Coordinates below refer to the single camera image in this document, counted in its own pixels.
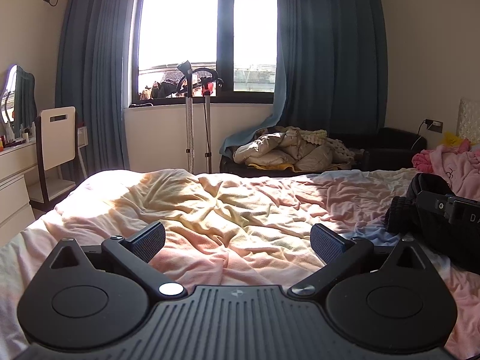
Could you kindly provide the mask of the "black pants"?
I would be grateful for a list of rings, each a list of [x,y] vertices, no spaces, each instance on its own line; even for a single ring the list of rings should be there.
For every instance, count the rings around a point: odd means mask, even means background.
[[[439,175],[418,173],[404,196],[395,196],[385,214],[385,230],[392,235],[410,235],[431,252],[446,256],[465,271],[479,273],[479,235],[453,230],[448,219],[423,210],[416,205],[421,191],[453,194]]]

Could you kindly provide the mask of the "pink clothes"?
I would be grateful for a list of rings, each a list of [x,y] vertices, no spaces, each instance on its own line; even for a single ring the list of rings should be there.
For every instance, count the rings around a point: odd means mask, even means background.
[[[419,172],[442,177],[457,196],[479,200],[479,145],[468,150],[463,141],[460,146],[422,150],[413,156],[412,165]]]

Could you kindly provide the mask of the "yellow plush toy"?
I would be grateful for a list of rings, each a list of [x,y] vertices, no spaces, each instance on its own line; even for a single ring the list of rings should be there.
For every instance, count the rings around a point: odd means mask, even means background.
[[[447,147],[458,147],[461,146],[463,141],[464,139],[457,136],[455,133],[445,132],[440,144]]]

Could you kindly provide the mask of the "white padded headboard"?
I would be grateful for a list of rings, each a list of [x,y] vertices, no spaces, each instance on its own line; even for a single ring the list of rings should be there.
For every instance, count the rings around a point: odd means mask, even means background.
[[[462,97],[458,108],[456,135],[469,139],[473,144],[480,141],[480,102]]]

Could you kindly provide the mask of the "black sofa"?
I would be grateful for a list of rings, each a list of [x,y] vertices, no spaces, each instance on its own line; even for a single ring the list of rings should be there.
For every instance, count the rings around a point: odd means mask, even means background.
[[[396,171],[413,166],[412,158],[427,148],[427,140],[418,133],[381,127],[375,133],[337,134],[348,149],[355,153],[351,169],[362,172],[385,170]],[[293,170],[260,170],[244,164],[236,164],[233,159],[220,157],[220,173],[229,173],[241,177],[288,177],[299,176]]]

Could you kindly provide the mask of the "pastel bed sheet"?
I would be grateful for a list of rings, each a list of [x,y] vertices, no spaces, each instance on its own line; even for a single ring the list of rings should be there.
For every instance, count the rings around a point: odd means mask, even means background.
[[[1,248],[1,357],[13,359],[27,347],[17,304],[64,238],[97,245],[160,221],[167,241],[151,265],[186,288],[290,287],[323,265],[309,243],[315,224],[346,238],[395,244],[384,230],[384,214],[414,175],[413,169],[287,178],[193,175],[182,169],[92,175]]]

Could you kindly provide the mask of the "cream knitted blanket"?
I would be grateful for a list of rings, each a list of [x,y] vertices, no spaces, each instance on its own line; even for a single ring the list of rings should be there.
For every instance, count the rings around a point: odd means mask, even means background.
[[[301,130],[300,135],[308,143],[329,148],[332,155],[332,167],[350,168],[354,164],[355,153],[349,150],[339,139],[329,138],[326,130]]]

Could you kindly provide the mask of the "beige puffer jacket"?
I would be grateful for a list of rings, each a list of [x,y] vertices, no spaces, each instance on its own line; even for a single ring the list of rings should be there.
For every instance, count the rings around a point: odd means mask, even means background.
[[[236,164],[303,173],[323,172],[333,164],[333,159],[334,152],[327,143],[325,130],[307,131],[297,127],[263,133],[233,153]]]

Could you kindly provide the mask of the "white dresser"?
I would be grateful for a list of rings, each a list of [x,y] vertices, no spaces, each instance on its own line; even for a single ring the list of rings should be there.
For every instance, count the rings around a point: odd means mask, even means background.
[[[4,246],[35,220],[24,179],[37,166],[35,141],[2,151],[0,166],[0,243]]]

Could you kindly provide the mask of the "white chair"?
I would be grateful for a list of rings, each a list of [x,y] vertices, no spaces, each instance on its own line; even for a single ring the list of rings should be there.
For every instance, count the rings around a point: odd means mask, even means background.
[[[38,182],[28,186],[32,209],[52,210],[72,192],[77,183],[47,172],[64,164],[80,164],[78,158],[77,110],[73,106],[42,111],[35,120]]]

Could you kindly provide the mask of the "wavy mirror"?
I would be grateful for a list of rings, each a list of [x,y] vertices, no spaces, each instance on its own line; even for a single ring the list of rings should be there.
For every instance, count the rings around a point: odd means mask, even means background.
[[[22,137],[38,115],[35,101],[35,77],[18,64],[1,75],[1,126],[10,128],[16,138]]]

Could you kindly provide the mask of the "right teal curtain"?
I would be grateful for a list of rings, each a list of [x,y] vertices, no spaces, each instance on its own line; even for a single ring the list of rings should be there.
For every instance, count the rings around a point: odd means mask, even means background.
[[[387,63],[382,0],[277,0],[275,89],[261,127],[376,132],[386,117]]]

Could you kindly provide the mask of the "teal curtain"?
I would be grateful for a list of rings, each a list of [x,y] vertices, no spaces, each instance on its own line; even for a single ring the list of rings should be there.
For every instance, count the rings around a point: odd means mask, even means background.
[[[376,132],[386,117],[387,63],[382,0],[277,0],[275,89],[261,127]]]
[[[124,108],[133,0],[69,0],[58,48],[55,106],[76,108],[88,133],[86,172],[128,164]]]

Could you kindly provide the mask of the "left teal curtain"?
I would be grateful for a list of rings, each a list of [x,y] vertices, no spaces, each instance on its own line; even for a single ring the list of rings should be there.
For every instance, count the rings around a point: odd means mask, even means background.
[[[58,48],[55,106],[76,108],[88,133],[86,172],[128,164],[124,108],[133,0],[69,0]]]

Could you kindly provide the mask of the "window frame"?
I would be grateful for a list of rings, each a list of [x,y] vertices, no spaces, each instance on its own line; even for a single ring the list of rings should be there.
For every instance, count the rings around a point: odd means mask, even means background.
[[[213,68],[216,103],[270,104],[276,83],[277,0],[137,0],[132,101],[180,77],[176,66]]]

